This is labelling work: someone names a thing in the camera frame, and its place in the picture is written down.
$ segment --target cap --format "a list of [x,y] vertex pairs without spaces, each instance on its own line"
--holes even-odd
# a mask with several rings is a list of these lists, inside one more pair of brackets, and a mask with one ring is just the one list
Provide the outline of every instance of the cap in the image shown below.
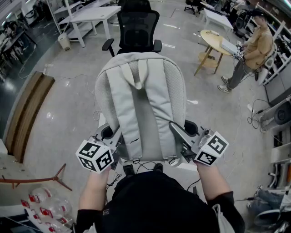
[[255,17],[255,16],[263,16],[263,17],[266,17],[266,14],[261,11],[261,10],[258,10],[258,9],[254,9],[251,11],[251,16]]

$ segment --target sneaker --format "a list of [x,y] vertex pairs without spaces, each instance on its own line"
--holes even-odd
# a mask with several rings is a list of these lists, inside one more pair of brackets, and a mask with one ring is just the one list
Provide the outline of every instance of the sneaker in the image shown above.
[[226,85],[218,85],[217,88],[222,91],[222,92],[225,92],[225,93],[230,93],[231,90],[227,88]]
[[133,170],[132,165],[123,166],[123,171],[126,176],[135,175],[135,171]]
[[229,79],[228,79],[227,77],[222,76],[221,79],[222,79],[222,81],[223,81],[225,84],[228,85],[228,80],[229,80]]
[[256,189],[256,192],[254,194],[254,198],[258,196],[259,191],[263,188],[263,185],[259,185],[258,188]]
[[163,173],[163,171],[164,171],[163,164],[161,164],[161,163],[157,163],[157,164],[154,166],[153,171],[154,171],[154,172],[161,172],[161,173]]

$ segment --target black sleeve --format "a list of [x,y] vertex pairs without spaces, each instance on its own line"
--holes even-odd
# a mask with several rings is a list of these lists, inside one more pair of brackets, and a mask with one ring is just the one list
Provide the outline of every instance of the black sleeve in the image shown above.
[[83,233],[89,230],[101,215],[101,211],[94,209],[79,209],[77,214],[77,224],[75,226],[76,233]]
[[231,224],[235,233],[245,232],[245,222],[242,219],[240,213],[238,213],[233,200],[233,192],[227,192],[211,201],[207,202],[210,207],[219,204],[221,207],[221,212],[227,221]]

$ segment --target trash bin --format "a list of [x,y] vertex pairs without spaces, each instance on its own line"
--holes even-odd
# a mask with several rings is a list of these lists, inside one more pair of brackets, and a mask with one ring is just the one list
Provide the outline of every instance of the trash bin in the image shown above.
[[68,35],[65,32],[59,35],[58,42],[65,51],[71,48],[71,43],[69,41]]

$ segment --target jeans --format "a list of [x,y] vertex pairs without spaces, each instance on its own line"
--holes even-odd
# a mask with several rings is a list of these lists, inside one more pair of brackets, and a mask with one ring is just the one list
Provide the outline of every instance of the jeans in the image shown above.
[[239,61],[235,66],[232,77],[228,80],[227,88],[230,90],[236,88],[240,84],[242,78],[252,71],[253,70],[250,67],[244,64],[242,61]]
[[270,193],[261,189],[251,203],[250,211],[258,215],[267,210],[280,209],[283,196],[283,194]]

